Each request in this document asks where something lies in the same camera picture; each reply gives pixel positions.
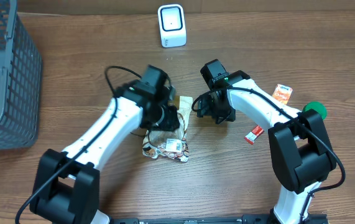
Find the red stick sachet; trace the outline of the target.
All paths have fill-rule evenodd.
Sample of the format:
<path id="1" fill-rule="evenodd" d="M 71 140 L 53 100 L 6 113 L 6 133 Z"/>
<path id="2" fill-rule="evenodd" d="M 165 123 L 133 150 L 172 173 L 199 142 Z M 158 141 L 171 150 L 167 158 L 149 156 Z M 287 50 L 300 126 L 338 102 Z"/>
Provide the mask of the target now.
<path id="1" fill-rule="evenodd" d="M 264 130 L 260 126 L 256 126 L 251 132 L 249 132 L 244 139 L 251 145 L 254 144 L 255 140 L 264 133 Z"/>

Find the brown snack pouch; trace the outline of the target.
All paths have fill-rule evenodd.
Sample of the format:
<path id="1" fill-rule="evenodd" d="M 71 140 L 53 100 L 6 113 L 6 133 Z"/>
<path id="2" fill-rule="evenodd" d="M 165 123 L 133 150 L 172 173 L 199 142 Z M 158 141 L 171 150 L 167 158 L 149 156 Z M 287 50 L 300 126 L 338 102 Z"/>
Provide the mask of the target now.
<path id="1" fill-rule="evenodd" d="M 142 143 L 142 154 L 157 159 L 167 157 L 179 162 L 187 162 L 189 149 L 187 132 L 193 98 L 177 96 L 173 104 L 177 107 L 178 129 L 170 131 L 147 131 Z"/>

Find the orange small box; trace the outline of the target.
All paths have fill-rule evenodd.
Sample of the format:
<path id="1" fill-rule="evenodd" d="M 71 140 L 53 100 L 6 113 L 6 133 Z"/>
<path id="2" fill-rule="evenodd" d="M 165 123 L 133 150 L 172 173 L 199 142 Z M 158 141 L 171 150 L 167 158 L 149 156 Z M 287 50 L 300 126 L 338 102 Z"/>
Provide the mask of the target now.
<path id="1" fill-rule="evenodd" d="M 272 94 L 272 97 L 286 105 L 291 97 L 292 92 L 293 89 L 291 87 L 282 84 L 277 84 Z"/>

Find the green lid jar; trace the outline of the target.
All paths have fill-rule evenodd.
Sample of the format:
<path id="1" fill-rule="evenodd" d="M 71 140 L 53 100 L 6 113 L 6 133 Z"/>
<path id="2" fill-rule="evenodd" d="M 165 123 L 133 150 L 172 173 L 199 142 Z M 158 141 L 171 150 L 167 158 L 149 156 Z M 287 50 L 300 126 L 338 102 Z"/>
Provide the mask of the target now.
<path id="1" fill-rule="evenodd" d="M 327 111 L 326 107 L 322 103 L 320 103 L 319 101 L 309 102 L 308 104 L 306 104 L 303 107 L 302 111 L 305 112 L 305 111 L 309 111 L 309 110 L 315 110 L 317 113 L 319 113 L 322 120 L 324 120 L 328 115 L 328 111 Z"/>

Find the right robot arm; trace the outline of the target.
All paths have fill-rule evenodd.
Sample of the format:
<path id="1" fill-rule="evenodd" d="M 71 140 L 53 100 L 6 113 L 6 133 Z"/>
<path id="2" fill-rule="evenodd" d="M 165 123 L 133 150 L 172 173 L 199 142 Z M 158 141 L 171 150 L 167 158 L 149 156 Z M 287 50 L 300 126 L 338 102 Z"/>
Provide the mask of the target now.
<path id="1" fill-rule="evenodd" d="M 200 73 L 209 90 L 192 105 L 199 118 L 233 122 L 240 111 L 268 133 L 272 168 L 281 184 L 279 198 L 269 213 L 243 215 L 240 223 L 327 223 L 326 215 L 308 211 L 313 195 L 325 189 L 321 183 L 341 166 L 321 114 L 277 101 L 248 74 L 229 73 L 217 59 Z"/>

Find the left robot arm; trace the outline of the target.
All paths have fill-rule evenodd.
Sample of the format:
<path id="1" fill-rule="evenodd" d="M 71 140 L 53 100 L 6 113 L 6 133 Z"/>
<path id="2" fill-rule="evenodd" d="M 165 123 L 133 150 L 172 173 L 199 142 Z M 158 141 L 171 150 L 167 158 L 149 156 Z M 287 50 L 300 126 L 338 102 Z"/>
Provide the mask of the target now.
<path id="1" fill-rule="evenodd" d="M 99 209 L 99 184 L 114 151 L 137 128 L 179 128 L 177 109 L 168 105 L 175 89 L 163 70 L 149 65 L 137 80 L 111 91 L 106 111 L 84 135 L 40 158 L 32 195 L 24 204 L 32 213 L 52 223 L 111 223 Z"/>

